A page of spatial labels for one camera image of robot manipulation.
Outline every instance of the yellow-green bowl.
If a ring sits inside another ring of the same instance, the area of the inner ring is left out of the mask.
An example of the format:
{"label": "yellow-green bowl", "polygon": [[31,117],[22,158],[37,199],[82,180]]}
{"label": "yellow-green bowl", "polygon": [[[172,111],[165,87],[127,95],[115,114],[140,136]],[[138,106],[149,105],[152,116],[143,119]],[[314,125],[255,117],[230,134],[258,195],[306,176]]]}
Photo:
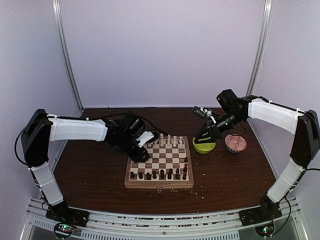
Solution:
{"label": "yellow-green bowl", "polygon": [[200,154],[208,154],[211,152],[212,149],[215,148],[216,143],[195,143],[195,138],[192,139],[192,143],[194,149]]}

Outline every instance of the wooden tabletop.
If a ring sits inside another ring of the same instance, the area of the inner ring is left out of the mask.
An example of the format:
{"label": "wooden tabletop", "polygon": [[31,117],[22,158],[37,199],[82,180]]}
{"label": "wooden tabletop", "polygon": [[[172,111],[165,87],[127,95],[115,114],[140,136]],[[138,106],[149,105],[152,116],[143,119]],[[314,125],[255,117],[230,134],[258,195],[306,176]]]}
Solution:
{"label": "wooden tabletop", "polygon": [[[86,109],[84,115],[99,117],[127,111],[150,119],[172,136],[188,137],[194,187],[177,189],[177,192],[163,189],[161,193],[156,189],[125,188],[128,159],[125,153],[107,151],[106,142],[72,140],[67,143],[54,171],[71,207],[125,214],[215,212],[259,205],[262,195],[275,182],[248,124],[244,124],[248,133],[243,136],[247,141],[246,150],[232,154],[221,140],[213,151],[203,155],[192,147],[192,138],[204,121],[194,115],[191,108],[98,108]],[[231,132],[239,134],[244,130],[236,126]]]}

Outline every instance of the red and white patterned bowl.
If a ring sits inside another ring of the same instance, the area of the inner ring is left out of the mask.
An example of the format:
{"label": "red and white patterned bowl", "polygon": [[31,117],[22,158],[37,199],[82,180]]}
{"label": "red and white patterned bowl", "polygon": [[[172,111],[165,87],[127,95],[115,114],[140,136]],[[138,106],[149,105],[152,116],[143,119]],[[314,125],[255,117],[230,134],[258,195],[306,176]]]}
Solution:
{"label": "red and white patterned bowl", "polygon": [[226,149],[233,154],[238,154],[247,148],[247,142],[242,136],[227,135],[224,139]]}

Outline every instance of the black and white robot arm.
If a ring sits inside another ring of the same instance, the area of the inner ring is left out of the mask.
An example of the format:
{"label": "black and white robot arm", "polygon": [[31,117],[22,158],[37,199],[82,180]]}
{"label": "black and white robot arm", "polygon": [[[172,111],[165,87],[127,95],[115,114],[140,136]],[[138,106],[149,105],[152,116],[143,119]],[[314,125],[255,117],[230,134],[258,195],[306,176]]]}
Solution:
{"label": "black and white robot arm", "polygon": [[31,171],[35,184],[43,193],[49,211],[47,217],[85,226],[88,212],[69,208],[49,166],[49,142],[60,140],[92,140],[108,142],[126,152],[134,162],[145,162],[149,158],[146,143],[158,138],[156,131],[137,132],[144,122],[134,115],[113,121],[110,118],[89,120],[47,114],[38,109],[21,135],[25,163]]}
{"label": "black and white robot arm", "polygon": [[265,121],[295,135],[286,168],[260,201],[261,215],[272,216],[278,212],[280,201],[297,185],[320,149],[317,114],[313,110],[285,107],[263,97],[249,95],[239,98],[231,89],[220,93],[217,100],[226,113],[214,121],[206,108],[195,107],[193,110],[199,117],[209,120],[195,136],[197,144],[222,139],[223,132],[247,118]]}

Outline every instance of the vertical metal post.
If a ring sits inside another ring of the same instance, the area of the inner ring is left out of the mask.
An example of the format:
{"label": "vertical metal post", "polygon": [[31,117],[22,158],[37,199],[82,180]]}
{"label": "vertical metal post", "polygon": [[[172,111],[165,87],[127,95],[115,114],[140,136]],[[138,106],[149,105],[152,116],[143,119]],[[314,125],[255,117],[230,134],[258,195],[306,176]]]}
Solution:
{"label": "vertical metal post", "polygon": [[67,75],[69,78],[72,93],[75,98],[77,107],[78,107],[79,111],[82,111],[84,109],[84,107],[83,107],[81,99],[80,99],[80,95],[79,95],[79,91],[78,91],[78,88],[76,85],[74,73],[73,73],[72,67],[71,67],[71,62],[70,62],[70,57],[69,57],[69,53],[68,53],[68,49],[67,49],[65,32],[64,32],[64,26],[63,26],[63,22],[62,22],[61,10],[60,10],[60,0],[52,0],[52,4],[53,4],[54,17],[55,17],[56,25],[58,28],[59,37],[60,37],[60,43],[61,43],[61,48],[62,48],[65,69],[66,69],[66,72],[67,72]]}
{"label": "vertical metal post", "polygon": [[260,67],[261,67],[262,57],[266,49],[268,32],[269,32],[270,22],[271,22],[272,7],[273,7],[273,0],[265,0],[260,38],[259,38],[256,55],[255,55],[255,61],[254,61],[254,65],[251,73],[250,83],[249,83],[246,95],[254,94],[254,91],[255,91],[255,86],[257,84],[259,72],[261,70]]}

